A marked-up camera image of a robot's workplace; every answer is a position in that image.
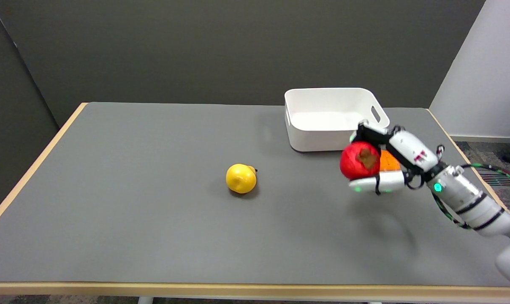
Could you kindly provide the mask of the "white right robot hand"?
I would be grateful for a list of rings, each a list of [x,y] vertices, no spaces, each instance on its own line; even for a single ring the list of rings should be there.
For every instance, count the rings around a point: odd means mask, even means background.
[[[423,178],[435,168],[440,158],[430,150],[413,133],[404,127],[395,125],[392,129],[379,128],[363,120],[358,124],[357,130],[351,136],[351,142],[364,141],[375,147],[377,151],[385,148],[401,165],[397,171],[376,173],[373,177],[354,179],[348,186],[355,192],[374,192],[377,195],[391,193],[402,188],[414,189],[410,185],[412,179]]]

